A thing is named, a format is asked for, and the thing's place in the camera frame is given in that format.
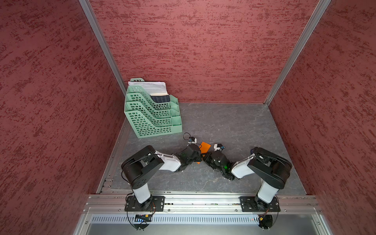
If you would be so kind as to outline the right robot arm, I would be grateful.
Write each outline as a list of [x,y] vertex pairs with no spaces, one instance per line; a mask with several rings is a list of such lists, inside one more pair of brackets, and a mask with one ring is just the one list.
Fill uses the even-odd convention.
[[238,162],[230,162],[220,148],[202,154],[202,161],[230,181],[255,174],[262,179],[261,186],[251,203],[258,211],[267,211],[277,192],[285,188],[292,163],[264,148],[255,147],[251,155]]

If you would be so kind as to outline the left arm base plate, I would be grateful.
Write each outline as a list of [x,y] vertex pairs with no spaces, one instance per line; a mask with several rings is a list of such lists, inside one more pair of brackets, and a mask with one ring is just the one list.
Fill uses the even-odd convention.
[[125,212],[162,212],[164,210],[165,197],[151,196],[143,203],[139,203],[135,196],[126,199]]

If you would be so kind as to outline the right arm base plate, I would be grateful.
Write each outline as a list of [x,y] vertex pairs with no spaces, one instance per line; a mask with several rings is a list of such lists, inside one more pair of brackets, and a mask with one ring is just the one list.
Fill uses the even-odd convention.
[[239,197],[240,206],[243,212],[280,212],[278,197],[274,196],[270,203],[265,203],[256,196]]

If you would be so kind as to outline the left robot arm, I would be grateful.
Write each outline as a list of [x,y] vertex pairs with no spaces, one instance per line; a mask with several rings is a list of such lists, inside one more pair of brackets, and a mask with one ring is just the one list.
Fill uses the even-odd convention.
[[187,145],[182,151],[171,155],[146,146],[122,163],[121,172],[144,211],[149,209],[152,203],[148,181],[159,170],[181,172],[193,162],[200,161],[201,150],[197,144]]

